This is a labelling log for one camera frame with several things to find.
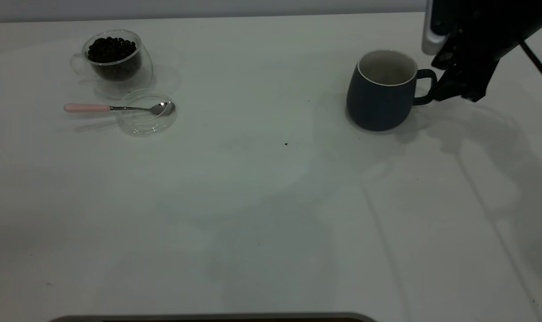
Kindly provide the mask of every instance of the black cable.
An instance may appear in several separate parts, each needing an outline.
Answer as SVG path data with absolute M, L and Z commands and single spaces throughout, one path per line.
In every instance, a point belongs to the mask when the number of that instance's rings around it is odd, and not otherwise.
M 529 48 L 529 46 L 527 46 L 527 44 L 525 43 L 525 41 L 522 41 L 520 43 L 521 45 L 521 48 L 523 48 L 523 51 L 527 54 L 527 56 L 529 57 L 529 59 L 531 59 L 531 61 L 533 62 L 533 64 L 535 65 L 535 67 L 537 67 L 537 69 L 539 70 L 539 72 L 541 73 L 542 75 L 542 63 L 541 61 L 535 56 L 535 54 L 531 51 L 531 49 Z

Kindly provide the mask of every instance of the glass cup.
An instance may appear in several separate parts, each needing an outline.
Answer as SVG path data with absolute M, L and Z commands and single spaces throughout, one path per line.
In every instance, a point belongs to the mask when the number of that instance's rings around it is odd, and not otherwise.
M 88 59 L 88 51 L 94 41 L 108 37 L 134 42 L 136 51 L 111 63 L 96 63 Z M 150 55 L 140 37 L 132 31 L 122 29 L 105 31 L 89 39 L 80 53 L 72 55 L 70 66 L 82 79 L 88 80 L 95 91 L 115 100 L 134 90 L 148 87 L 154 75 Z
M 166 108 L 159 115 L 145 110 L 122 110 L 116 115 L 118 126 L 127 134 L 134 136 L 156 134 L 165 130 L 175 120 L 179 106 L 159 90 L 151 88 L 135 90 L 122 98 L 120 106 L 151 108 L 161 102 L 172 102 L 175 109 Z

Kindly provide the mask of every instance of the mug rim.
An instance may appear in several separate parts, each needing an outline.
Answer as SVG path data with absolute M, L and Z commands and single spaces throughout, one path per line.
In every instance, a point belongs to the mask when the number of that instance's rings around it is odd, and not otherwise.
M 98 39 L 98 37 L 104 35 L 104 34 L 107 34 L 107 33 L 115 33 L 115 32 L 124 32 L 124 33 L 129 33 L 129 34 L 132 34 L 134 37 L 136 37 L 136 39 L 138 40 L 138 45 L 136 46 L 136 50 L 131 53 L 128 57 L 125 57 L 123 59 L 120 59 L 120 60 L 117 60 L 117 61 L 111 61 L 110 63 L 97 63 L 95 61 L 91 61 L 90 59 L 88 59 L 88 57 L 86 57 L 86 48 L 89 47 L 91 45 L 91 43 L 93 43 L 94 40 Z M 112 30 L 106 30 L 106 31 L 103 31 L 97 35 L 94 35 L 92 37 L 90 37 L 90 39 L 88 39 L 84 45 L 82 46 L 82 52 L 80 53 L 82 55 L 82 58 L 85 59 L 87 62 L 89 62 L 90 64 L 92 65 L 96 65 L 96 66 L 110 66 L 110 65 L 116 65 L 116 64 L 119 64 L 119 63 L 123 63 L 124 61 L 127 61 L 128 59 L 134 57 L 137 53 L 140 52 L 140 48 L 142 48 L 142 39 L 140 38 L 140 36 L 138 36 L 138 34 L 136 34 L 135 32 L 133 31 L 130 31 L 130 30 L 126 30 L 126 29 L 112 29 Z
M 412 77 L 410 77 L 407 81 L 401 82 L 399 84 L 382 84 L 380 82 L 373 81 L 373 80 L 369 79 L 368 77 L 364 76 L 364 74 L 360 70 L 360 62 L 370 54 L 380 53 L 380 52 L 387 52 L 387 51 L 393 51 L 394 53 L 402 55 L 403 57 L 406 57 L 409 61 L 414 63 L 414 68 L 416 70 L 414 72 L 414 75 L 412 75 Z M 371 82 L 373 84 L 376 84 L 376 85 L 379 85 L 379 86 L 386 86 L 386 87 L 402 86 L 404 84 L 407 84 L 408 82 L 412 81 L 412 79 L 415 79 L 415 77 L 416 77 L 416 75 L 418 73 L 418 63 L 416 63 L 416 61 L 412 57 L 410 57 L 410 55 L 407 55 L 407 54 L 405 54 L 405 53 L 403 53 L 401 51 L 396 51 L 395 49 L 377 49 L 376 51 L 369 51 L 369 52 L 365 53 L 364 55 L 362 55 L 362 57 L 360 57 L 360 59 L 358 60 L 358 63 L 356 63 L 356 68 L 358 69 L 358 72 L 363 77 L 363 79 L 365 79 L 365 80 L 367 80 L 367 81 L 369 81 L 369 82 Z

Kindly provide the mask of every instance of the white table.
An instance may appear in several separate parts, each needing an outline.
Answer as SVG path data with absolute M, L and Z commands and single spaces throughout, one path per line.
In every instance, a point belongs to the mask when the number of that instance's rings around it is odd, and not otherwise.
M 345 116 L 366 51 L 429 67 L 423 18 L 0 24 L 0 322 L 542 321 L 542 77 L 522 50 L 477 104 L 434 102 L 387 134 Z M 181 107 L 160 135 L 62 110 L 98 102 L 68 59 L 116 28 Z M 542 59 L 542 30 L 529 44 Z

